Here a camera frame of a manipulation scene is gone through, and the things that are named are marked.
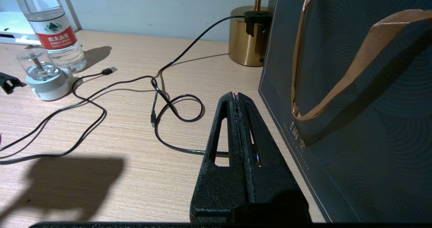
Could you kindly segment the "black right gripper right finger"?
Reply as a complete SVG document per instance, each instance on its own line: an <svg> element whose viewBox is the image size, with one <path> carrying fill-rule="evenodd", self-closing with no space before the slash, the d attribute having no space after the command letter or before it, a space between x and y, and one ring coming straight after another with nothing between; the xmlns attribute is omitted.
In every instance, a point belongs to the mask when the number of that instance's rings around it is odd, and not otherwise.
<svg viewBox="0 0 432 228"><path fill-rule="evenodd" d="M247 202L235 223L311 223L309 204L250 97L239 93Z"/></svg>

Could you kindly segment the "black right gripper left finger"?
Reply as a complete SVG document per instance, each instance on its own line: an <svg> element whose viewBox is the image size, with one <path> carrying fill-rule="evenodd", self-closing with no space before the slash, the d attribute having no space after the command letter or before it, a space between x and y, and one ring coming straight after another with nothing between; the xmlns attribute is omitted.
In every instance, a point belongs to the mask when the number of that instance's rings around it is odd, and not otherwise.
<svg viewBox="0 0 432 228"><path fill-rule="evenodd" d="M223 95L217 105L190 202L191 223L227 223L232 209L249 201L245 162L253 143L241 93ZM215 164L222 121L227 120L229 166Z"/></svg>

